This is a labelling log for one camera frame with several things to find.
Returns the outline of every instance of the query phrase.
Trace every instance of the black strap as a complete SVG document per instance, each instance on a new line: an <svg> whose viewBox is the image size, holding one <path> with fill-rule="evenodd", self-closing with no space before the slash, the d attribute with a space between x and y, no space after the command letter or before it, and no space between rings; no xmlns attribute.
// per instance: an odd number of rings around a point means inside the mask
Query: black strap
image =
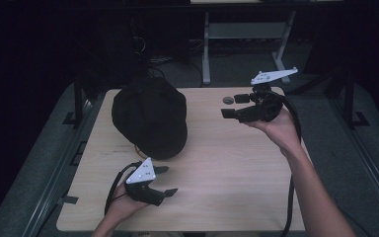
<svg viewBox="0 0 379 237"><path fill-rule="evenodd" d="M297 132L297 136L301 142L301 124L300 120L298 119L297 112L295 111L294 107L289 103L287 98L284 96L281 96L282 103L287 107L288 111L291 113L291 117L293 118L295 130ZM294 181L293 176L291 175L290 178L290 187L288 189L288 207L287 207L287 220L285 222L285 227L282 230L281 237L286 236L288 231L290 230L291 226L291 220L293 215L293 201L294 201Z"/></svg>
<svg viewBox="0 0 379 237"><path fill-rule="evenodd" d="M131 167L136 167L136 168L139 167L141 165L141 163L142 163L141 161L136 162L136 163L131 163L131 164L127 165L124 169L122 169L122 171L118 172L118 174L116 175L115 180L112 184L112 187L110 188L109 195L107 196L106 207L104 208L104 214L107 214L107 211L109 210L110 205L113 202L113 199L114 199L113 196L115 193L115 189L118 186L119 181L121 180L122 174Z"/></svg>

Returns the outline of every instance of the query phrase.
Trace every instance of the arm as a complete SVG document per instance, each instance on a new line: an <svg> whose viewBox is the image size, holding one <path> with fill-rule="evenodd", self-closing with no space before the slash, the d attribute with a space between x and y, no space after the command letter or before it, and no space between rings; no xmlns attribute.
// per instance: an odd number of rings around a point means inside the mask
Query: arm
<svg viewBox="0 0 379 237"><path fill-rule="evenodd" d="M282 109L271 122L246 125L263 131L287 158L306 232L310 236L355 236L301 146L290 113Z"/></svg>
<svg viewBox="0 0 379 237"><path fill-rule="evenodd" d="M116 188L114 196L117 198L112 202L106 216L104 216L103 220L95 229L92 234L93 237L112 236L115 228L120 223L128 219L137 210L149 205L141 201L135 201L128 195L125 195L124 183L121 183L121 185Z"/></svg>

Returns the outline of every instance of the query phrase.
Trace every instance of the baseball cap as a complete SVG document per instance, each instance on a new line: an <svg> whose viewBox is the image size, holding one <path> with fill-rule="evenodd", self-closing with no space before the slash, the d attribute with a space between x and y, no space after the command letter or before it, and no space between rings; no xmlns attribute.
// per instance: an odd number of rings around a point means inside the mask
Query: baseball cap
<svg viewBox="0 0 379 237"><path fill-rule="evenodd" d="M178 155L187 137L187 100L165 78L133 79L114 97L113 124L147 156Z"/></svg>

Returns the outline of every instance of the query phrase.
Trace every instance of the human hand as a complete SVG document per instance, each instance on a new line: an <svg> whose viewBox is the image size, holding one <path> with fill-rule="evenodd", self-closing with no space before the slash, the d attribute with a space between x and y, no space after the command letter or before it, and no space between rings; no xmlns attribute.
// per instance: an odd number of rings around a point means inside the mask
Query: human hand
<svg viewBox="0 0 379 237"><path fill-rule="evenodd" d="M263 131L281 149L284 156L301 148L291 114L286 109L281 109L279 115L272 121L257 120L244 124Z"/></svg>
<svg viewBox="0 0 379 237"><path fill-rule="evenodd" d="M129 197L125 191L124 182L122 182L119 186L116 187L114 198L111 202L109 210L107 211L106 216L104 216L98 227L95 229L92 236L111 236L115 228L120 223L128 219L138 210L148 205L148 203L131 199L131 197Z"/></svg>
<svg viewBox="0 0 379 237"><path fill-rule="evenodd" d="M114 198L111 202L106 216L117 220L120 220L122 218L127 219L136 211L148 205L148 203L136 201L129 197L125 191L124 182L122 182L115 189Z"/></svg>

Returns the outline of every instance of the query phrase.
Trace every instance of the tabletop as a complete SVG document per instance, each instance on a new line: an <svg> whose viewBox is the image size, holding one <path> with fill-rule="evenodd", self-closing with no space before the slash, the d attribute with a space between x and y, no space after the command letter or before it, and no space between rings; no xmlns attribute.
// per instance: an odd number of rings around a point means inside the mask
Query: tabletop
<svg viewBox="0 0 379 237"><path fill-rule="evenodd" d="M273 91L282 94L279 88ZM279 231L287 213L290 170L279 148L261 131L220 109L223 98L249 94L252 88L179 89L187 98L188 140L182 152L169 160L153 160L169 171L150 185L164 191L178 188L160 206L150 205L118 226L122 231ZM142 160L134 145L112 122L113 98L108 91L65 203L57 220L62 231L92 231L104 216L104 206L116 174ZM291 230L304 230L294 197Z"/></svg>

